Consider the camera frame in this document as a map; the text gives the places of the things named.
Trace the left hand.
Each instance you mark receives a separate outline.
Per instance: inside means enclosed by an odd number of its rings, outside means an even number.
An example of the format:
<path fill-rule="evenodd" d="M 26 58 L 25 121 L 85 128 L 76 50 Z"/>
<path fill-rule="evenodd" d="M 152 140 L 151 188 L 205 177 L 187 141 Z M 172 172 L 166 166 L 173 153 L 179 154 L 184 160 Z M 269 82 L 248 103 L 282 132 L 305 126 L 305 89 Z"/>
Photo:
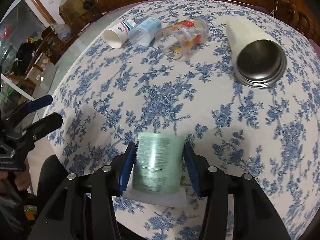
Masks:
<path fill-rule="evenodd" d="M 29 171 L 28 159 L 25 160 L 26 169 L 23 172 L 15 172 L 15 185 L 17 186 L 18 191 L 25 191 L 31 185 L 31 176 Z M 8 171 L 0 171 L 1 177 L 1 193 L 4 193 L 7 190 L 7 187 L 4 185 L 3 180 L 8 177 Z"/>

